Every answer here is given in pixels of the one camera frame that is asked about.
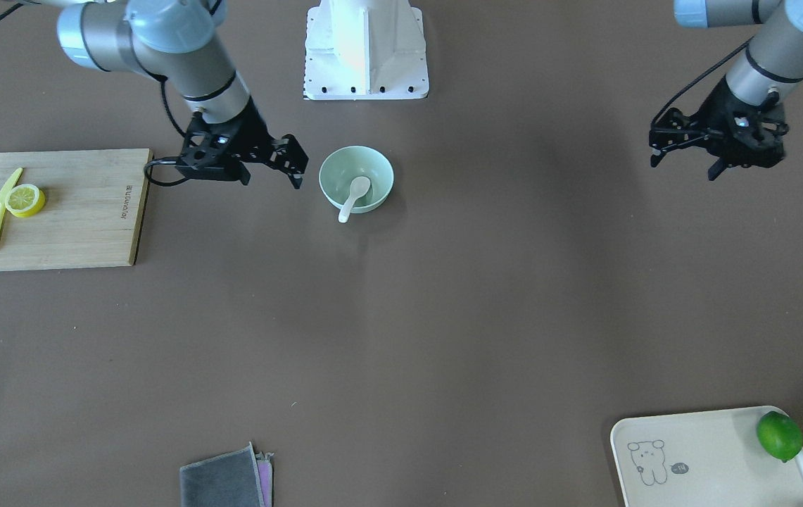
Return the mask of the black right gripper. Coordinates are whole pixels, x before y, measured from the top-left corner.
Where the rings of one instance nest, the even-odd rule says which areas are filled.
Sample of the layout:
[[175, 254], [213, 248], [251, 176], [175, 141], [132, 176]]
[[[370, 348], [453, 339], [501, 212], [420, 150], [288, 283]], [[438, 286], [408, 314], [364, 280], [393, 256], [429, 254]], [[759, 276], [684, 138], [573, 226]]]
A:
[[235, 120], [238, 129], [229, 145], [229, 169], [238, 170], [243, 161], [264, 163], [284, 173], [294, 189], [301, 189], [309, 157], [295, 135], [270, 135], [252, 97]]

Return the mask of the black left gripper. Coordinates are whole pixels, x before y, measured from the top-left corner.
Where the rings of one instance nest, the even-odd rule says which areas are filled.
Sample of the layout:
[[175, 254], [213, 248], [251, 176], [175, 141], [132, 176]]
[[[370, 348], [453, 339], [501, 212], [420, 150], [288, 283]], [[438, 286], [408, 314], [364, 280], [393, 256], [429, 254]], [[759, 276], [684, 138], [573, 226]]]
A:
[[749, 105], [733, 95], [725, 77], [717, 83], [697, 112], [697, 126], [711, 137], [703, 147], [716, 157], [707, 170], [708, 182], [730, 167], [770, 169], [785, 158], [782, 138], [788, 124], [780, 99], [780, 92], [770, 89], [764, 102]]

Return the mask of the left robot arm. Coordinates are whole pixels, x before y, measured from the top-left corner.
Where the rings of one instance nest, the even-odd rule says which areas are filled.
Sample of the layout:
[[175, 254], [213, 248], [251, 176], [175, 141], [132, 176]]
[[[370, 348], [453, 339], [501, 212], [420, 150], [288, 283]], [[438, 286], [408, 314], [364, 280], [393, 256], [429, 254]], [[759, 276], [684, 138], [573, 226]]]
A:
[[784, 100], [803, 81], [803, 1], [676, 1], [674, 16], [685, 27], [759, 26], [685, 120], [688, 144], [716, 158], [708, 180], [729, 167], [780, 163], [788, 133]]

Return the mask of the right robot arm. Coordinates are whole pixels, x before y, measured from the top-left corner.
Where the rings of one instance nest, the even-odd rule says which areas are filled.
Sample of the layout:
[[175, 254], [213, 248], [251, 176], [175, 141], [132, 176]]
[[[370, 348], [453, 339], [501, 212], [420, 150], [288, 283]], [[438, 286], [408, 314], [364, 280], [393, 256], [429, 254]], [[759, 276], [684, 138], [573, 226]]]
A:
[[155, 158], [180, 182], [212, 180], [247, 185], [250, 163], [266, 165], [299, 189], [308, 155], [290, 134], [268, 132], [246, 81], [217, 35], [223, 1], [65, 1], [56, 29], [67, 57], [84, 68], [133, 72], [172, 84], [192, 117], [180, 154]]

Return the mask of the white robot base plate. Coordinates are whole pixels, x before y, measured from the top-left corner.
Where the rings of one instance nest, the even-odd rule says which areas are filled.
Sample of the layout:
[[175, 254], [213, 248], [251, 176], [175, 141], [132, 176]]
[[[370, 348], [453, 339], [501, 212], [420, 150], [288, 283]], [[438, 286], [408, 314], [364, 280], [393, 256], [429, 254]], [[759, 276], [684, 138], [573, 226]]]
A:
[[321, 1], [307, 12], [303, 96], [410, 100], [430, 82], [422, 11], [407, 1]]

